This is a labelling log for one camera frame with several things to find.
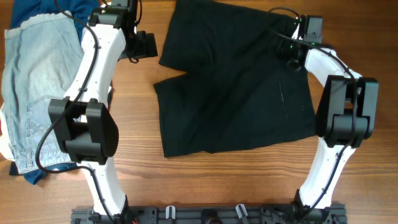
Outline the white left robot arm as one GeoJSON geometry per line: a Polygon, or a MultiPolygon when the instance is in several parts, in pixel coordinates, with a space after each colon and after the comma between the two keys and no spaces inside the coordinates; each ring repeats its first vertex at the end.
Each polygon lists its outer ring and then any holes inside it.
{"type": "Polygon", "coordinates": [[[114,69],[126,58],[137,63],[157,56],[152,33],[136,29],[142,8],[137,1],[113,1],[93,10],[81,40],[83,59],[61,100],[48,113],[60,150],[87,179],[93,208],[75,210],[72,223],[135,223],[114,165],[119,130],[108,109],[114,69]]]}

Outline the white garment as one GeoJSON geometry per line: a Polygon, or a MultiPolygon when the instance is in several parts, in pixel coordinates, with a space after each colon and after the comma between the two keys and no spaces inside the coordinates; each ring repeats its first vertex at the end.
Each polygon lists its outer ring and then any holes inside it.
{"type": "Polygon", "coordinates": [[[1,154],[2,156],[10,161],[15,161],[12,153],[11,142],[9,139],[9,133],[6,123],[6,115],[4,113],[4,105],[1,106],[1,154]]]}

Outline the black shorts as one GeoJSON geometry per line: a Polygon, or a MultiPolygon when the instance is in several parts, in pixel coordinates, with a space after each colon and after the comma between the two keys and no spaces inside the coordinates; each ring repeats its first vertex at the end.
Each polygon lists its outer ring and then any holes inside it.
{"type": "Polygon", "coordinates": [[[216,1],[178,0],[154,85],[165,157],[297,141],[315,134],[307,71],[289,68],[297,21],[216,1]]]}

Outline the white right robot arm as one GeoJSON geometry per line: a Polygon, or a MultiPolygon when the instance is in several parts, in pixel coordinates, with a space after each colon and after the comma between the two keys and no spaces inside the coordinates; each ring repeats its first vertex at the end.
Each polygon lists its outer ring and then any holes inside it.
{"type": "Polygon", "coordinates": [[[292,215],[304,220],[326,213],[348,159],[374,130],[379,83],[364,78],[340,60],[332,49],[290,38],[291,49],[323,87],[315,115],[318,148],[310,171],[292,203],[292,215]]]}

